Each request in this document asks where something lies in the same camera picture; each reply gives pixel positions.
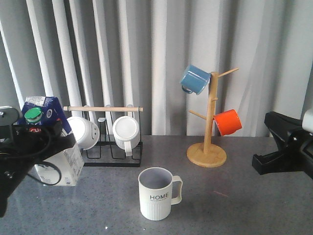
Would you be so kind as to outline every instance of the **blue mug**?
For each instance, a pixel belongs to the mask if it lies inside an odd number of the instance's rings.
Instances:
[[[200,94],[205,86],[209,83],[211,74],[207,73],[196,66],[189,65],[180,81],[181,88],[184,92]]]

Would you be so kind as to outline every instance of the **green bottle cap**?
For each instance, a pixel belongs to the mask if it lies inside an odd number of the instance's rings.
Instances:
[[[35,108],[32,108],[30,110],[28,110],[24,117],[26,119],[27,122],[29,123],[35,123],[35,122],[38,122],[40,121],[41,117],[42,117],[42,112],[41,112],[41,108],[39,107],[35,107]]]

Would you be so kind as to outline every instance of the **table surface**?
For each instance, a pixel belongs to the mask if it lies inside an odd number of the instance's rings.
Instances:
[[[9,197],[1,235],[309,235],[313,180],[303,172],[260,176],[252,155],[276,151],[273,138],[213,137],[224,165],[203,168],[186,157],[203,137],[143,136],[141,167],[84,167],[75,187],[26,177]],[[182,202],[161,221],[139,209],[139,173],[160,166],[183,180]]]

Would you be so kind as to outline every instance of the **mug drying rack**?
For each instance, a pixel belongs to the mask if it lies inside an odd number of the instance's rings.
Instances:
[[[143,143],[141,141],[140,112],[142,107],[74,107],[65,106],[64,111],[81,111],[84,118],[89,120],[88,112],[104,112],[104,117],[98,119],[100,137],[94,147],[89,150],[83,150],[82,156],[85,162],[84,166],[117,166],[117,167],[140,167]],[[133,148],[133,155],[126,156],[125,150],[116,145],[114,135],[110,135],[108,121],[113,126],[112,112],[124,112],[134,118],[138,112],[139,134],[138,145]]]

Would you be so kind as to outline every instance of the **curtain fold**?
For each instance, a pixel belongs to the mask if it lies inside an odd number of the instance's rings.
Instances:
[[[267,112],[301,118],[313,108],[312,9],[310,0],[0,0],[0,105],[53,95],[64,106],[140,106],[142,134],[204,135],[188,110],[206,115],[208,87],[184,93],[184,69],[239,67],[219,79],[216,113],[238,112],[233,136],[267,136]]]

